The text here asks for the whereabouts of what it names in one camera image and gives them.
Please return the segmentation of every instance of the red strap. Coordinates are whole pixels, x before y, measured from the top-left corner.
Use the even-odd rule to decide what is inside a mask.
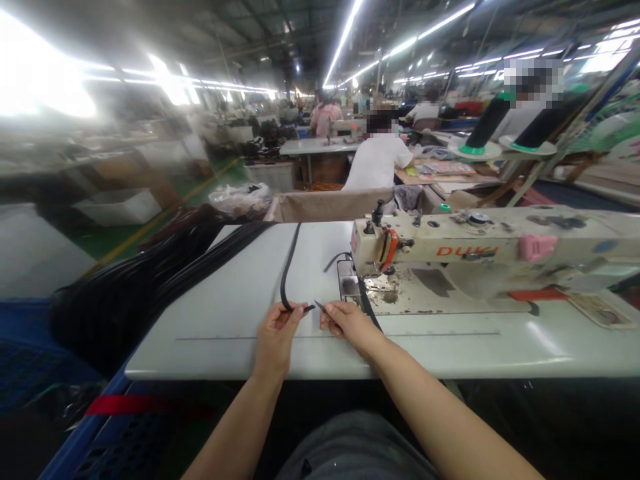
[[[154,395],[102,395],[89,406],[85,415],[138,415],[141,413],[174,413],[184,410],[192,419],[215,418],[215,410],[198,404],[186,406],[175,399]]]
[[[102,395],[89,406],[85,415],[136,415],[174,410],[175,401],[153,395]]]

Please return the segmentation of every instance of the factory floor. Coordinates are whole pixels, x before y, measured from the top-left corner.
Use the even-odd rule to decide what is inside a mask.
[[[240,158],[231,157],[211,162],[213,175],[206,177],[172,177],[175,189],[182,198],[181,205],[168,207],[146,225],[100,227],[84,225],[66,236],[92,256],[100,266],[130,258],[139,243],[162,229],[175,216],[180,206],[196,207],[209,202],[209,194],[218,187],[238,186],[248,181]]]

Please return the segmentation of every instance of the white table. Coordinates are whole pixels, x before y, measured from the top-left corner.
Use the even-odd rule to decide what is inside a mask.
[[[359,143],[346,143],[345,140],[351,140],[351,137],[334,137],[331,139],[330,145],[326,145],[326,138],[288,140],[280,147],[280,155],[288,155],[290,157],[306,155],[309,186],[311,186],[313,184],[313,179],[311,178],[311,155],[314,153],[338,153],[358,150]]]
[[[226,227],[220,238],[234,228]],[[325,303],[339,297],[335,268],[322,270],[336,253],[349,250],[351,228],[352,222],[302,225],[287,278],[290,300]],[[280,301],[280,276],[294,230],[295,224],[286,223],[270,228],[170,305],[127,364],[128,378],[248,378],[256,327]],[[441,379],[640,375],[640,329],[603,329],[566,301],[538,306],[538,317],[478,313],[378,320],[390,339]],[[301,322],[290,379],[372,376],[370,366],[347,342],[320,331],[318,309]]]

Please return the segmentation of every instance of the forearm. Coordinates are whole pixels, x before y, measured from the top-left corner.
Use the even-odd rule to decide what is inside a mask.
[[[280,380],[250,377],[183,480],[252,478],[280,388]]]
[[[387,340],[371,362],[420,445],[446,480],[541,479],[492,428],[406,351]]]

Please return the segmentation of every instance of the industrial sewing machine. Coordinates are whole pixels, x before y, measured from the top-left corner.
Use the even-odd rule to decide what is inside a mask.
[[[640,216],[564,206],[383,216],[379,202],[354,222],[351,254],[338,264],[341,294],[357,301],[363,278],[377,315],[528,311],[518,293],[554,286],[594,321],[626,324],[598,293],[640,271]]]

